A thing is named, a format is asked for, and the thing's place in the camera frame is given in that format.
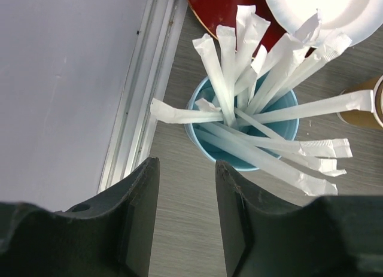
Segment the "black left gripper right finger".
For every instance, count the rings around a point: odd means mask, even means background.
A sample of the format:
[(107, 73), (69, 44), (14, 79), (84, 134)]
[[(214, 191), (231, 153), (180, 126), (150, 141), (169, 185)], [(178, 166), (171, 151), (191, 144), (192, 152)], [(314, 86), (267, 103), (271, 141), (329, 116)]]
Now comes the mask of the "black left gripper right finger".
[(228, 276), (381, 276), (382, 197), (281, 199), (224, 161), (215, 184)]

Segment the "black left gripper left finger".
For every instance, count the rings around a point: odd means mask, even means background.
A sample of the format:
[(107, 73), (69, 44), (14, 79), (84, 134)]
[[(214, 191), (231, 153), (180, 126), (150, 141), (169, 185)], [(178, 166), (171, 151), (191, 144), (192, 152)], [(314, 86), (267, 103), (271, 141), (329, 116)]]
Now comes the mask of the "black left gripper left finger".
[(147, 276), (160, 162), (67, 211), (1, 203), (2, 276)]

